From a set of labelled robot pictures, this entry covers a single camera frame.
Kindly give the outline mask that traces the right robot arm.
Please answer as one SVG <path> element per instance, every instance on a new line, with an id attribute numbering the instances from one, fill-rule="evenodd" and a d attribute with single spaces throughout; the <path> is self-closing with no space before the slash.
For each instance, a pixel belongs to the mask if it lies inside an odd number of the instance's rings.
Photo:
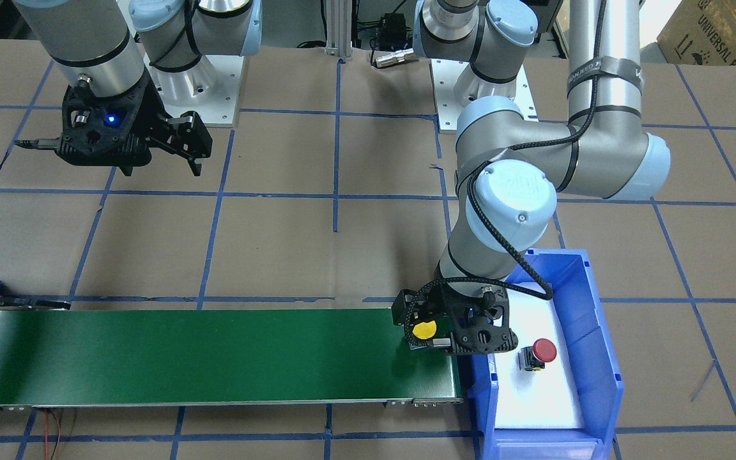
<path id="1" fill-rule="evenodd" d="M 259 1 L 17 1 L 20 14 L 69 79 L 62 131 L 19 140 L 75 166 L 125 176 L 158 148 L 193 175 L 212 155 L 202 118 L 222 99 L 210 56 L 253 56 L 262 40 Z"/>

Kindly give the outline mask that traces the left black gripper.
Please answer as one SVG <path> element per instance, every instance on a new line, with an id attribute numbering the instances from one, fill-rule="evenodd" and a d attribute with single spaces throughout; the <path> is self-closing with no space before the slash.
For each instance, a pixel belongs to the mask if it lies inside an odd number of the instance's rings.
<path id="1" fill-rule="evenodd" d="M 509 326 L 505 283 L 490 279 L 437 279 L 418 290 L 401 290 L 392 303 L 392 321 L 402 326 L 411 350 L 440 349 L 448 355 L 507 353 L 519 347 Z M 414 316 L 432 318 L 435 338 L 412 334 Z"/>

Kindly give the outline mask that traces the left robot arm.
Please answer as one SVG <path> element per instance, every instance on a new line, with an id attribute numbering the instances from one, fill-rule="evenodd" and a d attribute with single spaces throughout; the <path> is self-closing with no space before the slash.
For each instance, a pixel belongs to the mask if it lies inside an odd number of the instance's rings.
<path id="1" fill-rule="evenodd" d="M 554 297 L 525 254 L 546 232 L 558 194 L 645 200 L 663 186 L 671 151 L 642 128 L 639 12 L 637 1 L 571 3 L 569 119 L 543 123 L 527 120 L 511 97 L 537 34 L 531 6 L 417 3 L 415 52 L 466 61 L 464 77 L 493 90 L 469 90 L 457 120 L 459 217 L 434 279 L 392 305 L 412 349 L 517 349 L 509 294 Z"/>

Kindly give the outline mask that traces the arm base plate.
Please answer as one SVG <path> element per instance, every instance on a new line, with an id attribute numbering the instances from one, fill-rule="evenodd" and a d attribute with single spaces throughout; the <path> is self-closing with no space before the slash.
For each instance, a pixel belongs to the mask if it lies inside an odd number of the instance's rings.
<path id="1" fill-rule="evenodd" d="M 167 112 L 195 111 L 207 127 L 236 122 L 245 56 L 202 56 L 192 69 L 169 73 L 147 66 Z"/>
<path id="2" fill-rule="evenodd" d="M 431 75 L 433 81 L 433 100 L 437 108 L 439 133 L 453 135 L 456 133 L 457 119 L 470 101 L 461 101 L 454 90 L 461 73 L 468 67 L 467 62 L 451 60 L 432 60 Z M 528 76 L 522 66 L 515 82 L 509 84 L 514 93 L 511 99 L 519 106 L 523 117 L 531 121 L 539 119 L 535 110 Z"/>

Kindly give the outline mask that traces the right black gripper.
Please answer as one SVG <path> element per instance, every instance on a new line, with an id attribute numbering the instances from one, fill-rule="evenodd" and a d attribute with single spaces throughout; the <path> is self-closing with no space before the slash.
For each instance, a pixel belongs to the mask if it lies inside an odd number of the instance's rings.
<path id="1" fill-rule="evenodd" d="M 70 165 L 118 167 L 125 177 L 151 162 L 151 148 L 185 159 L 196 177 L 212 154 L 213 140 L 199 114 L 171 117 L 147 71 L 125 93 L 109 97 L 96 96 L 90 76 L 82 73 L 65 91 L 62 111 L 59 137 L 14 144 L 55 151 Z"/>

